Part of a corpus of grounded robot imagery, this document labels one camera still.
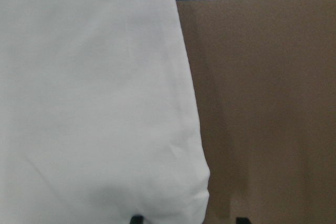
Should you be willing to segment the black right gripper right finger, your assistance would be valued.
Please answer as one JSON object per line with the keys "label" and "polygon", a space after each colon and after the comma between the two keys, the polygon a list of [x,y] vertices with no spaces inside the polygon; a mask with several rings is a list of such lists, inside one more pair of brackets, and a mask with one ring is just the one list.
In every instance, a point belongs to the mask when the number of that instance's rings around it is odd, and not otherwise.
{"label": "black right gripper right finger", "polygon": [[249,218],[247,218],[247,217],[236,217],[236,224],[249,224]]}

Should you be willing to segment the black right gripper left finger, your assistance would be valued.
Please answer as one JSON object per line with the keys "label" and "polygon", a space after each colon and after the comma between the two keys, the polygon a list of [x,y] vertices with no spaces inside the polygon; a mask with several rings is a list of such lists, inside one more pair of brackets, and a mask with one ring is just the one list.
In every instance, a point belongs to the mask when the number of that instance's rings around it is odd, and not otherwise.
{"label": "black right gripper left finger", "polygon": [[141,215],[132,216],[130,224],[144,224],[144,217]]}

